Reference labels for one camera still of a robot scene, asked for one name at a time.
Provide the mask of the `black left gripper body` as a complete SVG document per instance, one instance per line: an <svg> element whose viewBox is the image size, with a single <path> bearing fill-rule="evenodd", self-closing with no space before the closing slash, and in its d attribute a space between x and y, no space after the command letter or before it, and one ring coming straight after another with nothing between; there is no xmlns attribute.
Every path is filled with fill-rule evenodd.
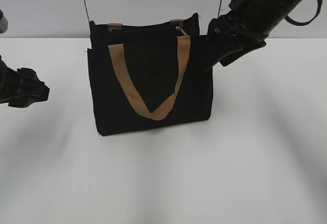
<svg viewBox="0 0 327 224"><path fill-rule="evenodd" d="M8 96L22 96L18 94L20 78L17 70L9 68L1 59L1 104L7 103Z"/></svg>

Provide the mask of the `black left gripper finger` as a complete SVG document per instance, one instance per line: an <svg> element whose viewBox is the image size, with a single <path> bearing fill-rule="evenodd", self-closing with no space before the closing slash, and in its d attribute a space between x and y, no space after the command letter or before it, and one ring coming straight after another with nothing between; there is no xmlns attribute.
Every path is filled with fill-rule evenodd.
<svg viewBox="0 0 327 224"><path fill-rule="evenodd" d="M18 94L31 98L35 101L47 101L50 89L41 81L36 72L30 68L19 68L17 73L21 76L19 80Z"/></svg>
<svg viewBox="0 0 327 224"><path fill-rule="evenodd" d="M27 108L31 104L36 103L41 98L40 95L24 95L24 96L8 96L6 97L9 107Z"/></svg>

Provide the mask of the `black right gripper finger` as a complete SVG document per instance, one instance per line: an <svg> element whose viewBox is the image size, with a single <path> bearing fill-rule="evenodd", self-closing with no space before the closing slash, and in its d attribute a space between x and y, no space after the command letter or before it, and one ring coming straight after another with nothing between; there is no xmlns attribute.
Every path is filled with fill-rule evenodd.
<svg viewBox="0 0 327 224"><path fill-rule="evenodd" d="M219 63L222 66L226 67L241 58L242 56L265 46L265 40L242 39L240 41L240 46L224 54L224 56L220 58Z"/></svg>
<svg viewBox="0 0 327 224"><path fill-rule="evenodd" d="M244 49L242 44L207 44L204 46L204 72Z"/></svg>

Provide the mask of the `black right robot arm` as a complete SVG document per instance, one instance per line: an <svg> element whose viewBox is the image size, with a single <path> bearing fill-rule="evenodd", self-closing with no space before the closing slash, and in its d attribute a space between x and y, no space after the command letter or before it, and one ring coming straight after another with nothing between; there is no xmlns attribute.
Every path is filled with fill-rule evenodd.
<svg viewBox="0 0 327 224"><path fill-rule="evenodd" d="M231 0L230 11L210 21L210 38L202 65L204 70L220 63L227 66L240 57L266 46L270 32L282 21L295 26L306 26L289 17L289 13L302 0ZM322 0L317 0L319 15Z"/></svg>

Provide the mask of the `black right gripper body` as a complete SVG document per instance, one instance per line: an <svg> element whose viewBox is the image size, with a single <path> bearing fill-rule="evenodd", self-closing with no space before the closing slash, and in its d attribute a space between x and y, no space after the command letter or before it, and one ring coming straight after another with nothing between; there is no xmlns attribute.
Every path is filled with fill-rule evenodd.
<svg viewBox="0 0 327 224"><path fill-rule="evenodd" d="M240 44L242 39L252 39L241 32L228 15L213 18L208 25L207 35L213 44Z"/></svg>

